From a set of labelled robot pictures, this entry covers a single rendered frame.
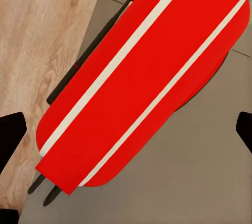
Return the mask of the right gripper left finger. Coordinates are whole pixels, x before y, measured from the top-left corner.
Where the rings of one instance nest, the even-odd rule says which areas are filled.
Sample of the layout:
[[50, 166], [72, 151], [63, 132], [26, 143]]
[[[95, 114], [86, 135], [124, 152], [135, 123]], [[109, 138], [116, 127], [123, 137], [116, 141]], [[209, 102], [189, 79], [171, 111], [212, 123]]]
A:
[[27, 126], [22, 112], [0, 118], [0, 173], [26, 132]]

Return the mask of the radio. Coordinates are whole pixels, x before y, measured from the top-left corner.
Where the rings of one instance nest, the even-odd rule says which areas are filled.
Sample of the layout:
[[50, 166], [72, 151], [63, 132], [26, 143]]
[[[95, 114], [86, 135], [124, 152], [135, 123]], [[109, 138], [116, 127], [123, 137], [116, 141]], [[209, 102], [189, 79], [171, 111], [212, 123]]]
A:
[[110, 182], [218, 72], [245, 31], [249, 0], [127, 0], [46, 99], [36, 141], [60, 193]]

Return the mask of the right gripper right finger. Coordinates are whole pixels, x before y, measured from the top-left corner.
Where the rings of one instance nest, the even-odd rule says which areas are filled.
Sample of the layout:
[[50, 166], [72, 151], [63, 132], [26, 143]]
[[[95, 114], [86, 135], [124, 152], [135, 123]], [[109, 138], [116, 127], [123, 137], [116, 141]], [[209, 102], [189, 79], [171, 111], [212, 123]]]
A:
[[252, 114], [251, 113], [247, 113], [243, 111], [240, 112], [237, 119], [236, 131], [252, 153]]

